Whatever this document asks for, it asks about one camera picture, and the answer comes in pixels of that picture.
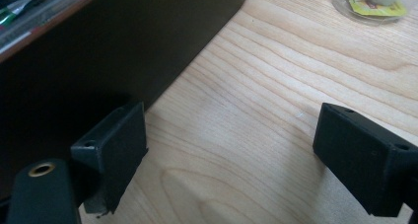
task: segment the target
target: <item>light wooden surface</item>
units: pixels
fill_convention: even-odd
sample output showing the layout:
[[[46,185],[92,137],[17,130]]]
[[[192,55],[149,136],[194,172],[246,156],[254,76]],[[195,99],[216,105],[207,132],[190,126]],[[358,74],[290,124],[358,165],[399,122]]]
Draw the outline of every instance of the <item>light wooden surface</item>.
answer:
[[[328,102],[418,145],[417,12],[375,28],[330,0],[246,0],[147,112],[115,214],[83,222],[407,223],[369,216],[312,144]]]

